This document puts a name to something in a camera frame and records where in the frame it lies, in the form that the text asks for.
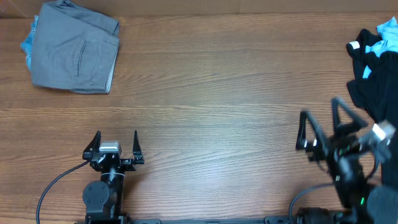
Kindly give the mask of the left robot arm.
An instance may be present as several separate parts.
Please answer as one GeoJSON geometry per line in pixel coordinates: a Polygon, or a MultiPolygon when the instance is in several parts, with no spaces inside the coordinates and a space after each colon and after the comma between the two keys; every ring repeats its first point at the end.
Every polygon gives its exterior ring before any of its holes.
{"type": "Polygon", "coordinates": [[[144,163],[137,133],[134,133],[132,158],[123,159],[118,141],[102,141],[98,131],[83,151],[82,158],[90,167],[100,172],[100,180],[90,182],[83,190],[86,206],[85,223],[132,223],[123,212],[124,179],[126,172],[134,172],[144,163]]]}

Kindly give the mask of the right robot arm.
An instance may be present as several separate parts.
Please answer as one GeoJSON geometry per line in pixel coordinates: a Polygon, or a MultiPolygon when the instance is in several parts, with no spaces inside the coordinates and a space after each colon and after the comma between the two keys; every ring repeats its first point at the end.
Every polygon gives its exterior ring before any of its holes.
{"type": "Polygon", "coordinates": [[[389,144],[395,127],[384,120],[363,136],[357,132],[367,122],[341,98],[331,100],[333,135],[327,136],[308,110],[300,112],[296,150],[303,150],[310,162],[324,161],[330,185],[338,194],[342,211],[301,208],[293,213],[296,201],[323,188],[319,184],[301,191],[289,205],[290,223],[397,223],[397,191],[386,185],[370,183],[381,163],[391,157],[389,144]]]}

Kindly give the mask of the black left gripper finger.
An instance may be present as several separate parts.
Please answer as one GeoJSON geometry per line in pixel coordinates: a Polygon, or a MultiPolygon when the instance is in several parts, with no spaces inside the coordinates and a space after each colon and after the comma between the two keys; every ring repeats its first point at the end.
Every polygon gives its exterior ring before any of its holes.
{"type": "Polygon", "coordinates": [[[97,131],[92,141],[83,150],[82,158],[86,161],[92,160],[94,154],[99,151],[101,144],[101,131],[97,131]]]}
{"type": "Polygon", "coordinates": [[[142,153],[139,140],[138,140],[138,135],[137,131],[134,131],[134,141],[133,141],[133,147],[132,147],[132,153],[134,156],[134,163],[135,164],[144,164],[144,155],[142,153]]]}

